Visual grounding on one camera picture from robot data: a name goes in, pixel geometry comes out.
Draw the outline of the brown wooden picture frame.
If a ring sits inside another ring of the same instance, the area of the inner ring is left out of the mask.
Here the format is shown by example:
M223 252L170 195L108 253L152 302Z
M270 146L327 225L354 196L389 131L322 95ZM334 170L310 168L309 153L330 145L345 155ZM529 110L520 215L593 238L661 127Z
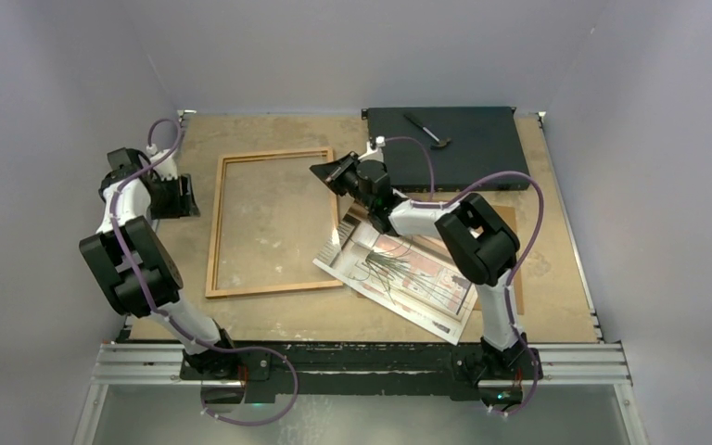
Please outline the brown wooden picture frame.
M330 147L220 156L215 173L208 300L338 288L313 260L337 231L337 196L310 170Z

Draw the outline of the glossy plant photo print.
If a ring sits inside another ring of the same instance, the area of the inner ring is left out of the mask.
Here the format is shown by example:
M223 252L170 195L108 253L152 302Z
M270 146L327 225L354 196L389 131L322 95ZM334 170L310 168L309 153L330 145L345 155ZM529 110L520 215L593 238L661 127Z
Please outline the glossy plant photo print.
M477 305L475 285L441 241L380 234L353 204L313 264L378 305L455 345Z

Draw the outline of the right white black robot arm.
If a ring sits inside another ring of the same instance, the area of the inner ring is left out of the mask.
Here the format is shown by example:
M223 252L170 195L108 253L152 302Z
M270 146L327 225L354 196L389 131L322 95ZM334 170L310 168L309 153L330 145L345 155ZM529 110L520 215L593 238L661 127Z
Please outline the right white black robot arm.
M505 377L520 363L536 363L515 305L514 280L529 249L483 196L467 188L447 202L413 200L391 185L382 161L355 153L314 164L310 171L334 194L352 197L379 234L442 241L459 273L476 288L483 363L491 375Z

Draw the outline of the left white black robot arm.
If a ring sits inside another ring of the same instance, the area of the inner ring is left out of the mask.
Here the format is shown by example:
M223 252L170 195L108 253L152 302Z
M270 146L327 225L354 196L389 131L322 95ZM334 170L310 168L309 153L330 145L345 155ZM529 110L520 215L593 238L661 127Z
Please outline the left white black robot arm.
M155 231L158 220L197 217L191 177L169 151L120 148L108 153L110 172L99 195L103 220L79 250L112 309L147 318L184 346L184 362L201 375L226 379L240 365L234 342L183 296L183 278Z

